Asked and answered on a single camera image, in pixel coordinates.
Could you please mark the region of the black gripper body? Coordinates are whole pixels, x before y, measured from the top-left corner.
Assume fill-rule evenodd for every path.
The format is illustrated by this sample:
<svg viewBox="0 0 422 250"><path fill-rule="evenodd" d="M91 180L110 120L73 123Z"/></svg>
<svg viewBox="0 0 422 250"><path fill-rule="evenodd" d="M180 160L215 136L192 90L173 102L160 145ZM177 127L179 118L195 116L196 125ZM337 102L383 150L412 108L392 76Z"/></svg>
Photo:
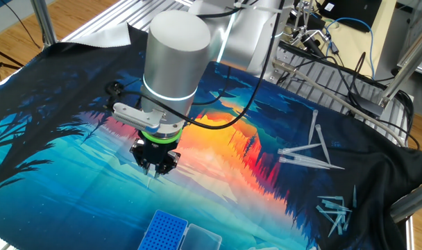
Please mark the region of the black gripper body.
<svg viewBox="0 0 422 250"><path fill-rule="evenodd" d="M173 151L177 148L178 141L175 140L170 143L163 144L161 142L154 142L148 138L143 139L145 143L144 157L150 164L158 164L162 161L168 151Z"/></svg>

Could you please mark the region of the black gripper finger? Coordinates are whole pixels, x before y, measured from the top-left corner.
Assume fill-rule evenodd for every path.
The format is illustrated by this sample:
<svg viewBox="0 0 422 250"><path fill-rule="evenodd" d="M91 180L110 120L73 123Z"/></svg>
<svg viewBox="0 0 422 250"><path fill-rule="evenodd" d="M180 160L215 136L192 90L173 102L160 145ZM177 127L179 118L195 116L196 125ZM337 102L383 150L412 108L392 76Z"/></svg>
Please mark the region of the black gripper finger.
<svg viewBox="0 0 422 250"><path fill-rule="evenodd" d="M168 151L162 161L155 164L154 178L158 178L161 175L168 174L171 170L177 167L178 161L181 157L180 153L175 151Z"/></svg>
<svg viewBox="0 0 422 250"><path fill-rule="evenodd" d="M144 157L145 143L142 139L136 139L130 148L130 152L135 158L136 163L142 168L143 174L147 175L149 172L150 163Z"/></svg>

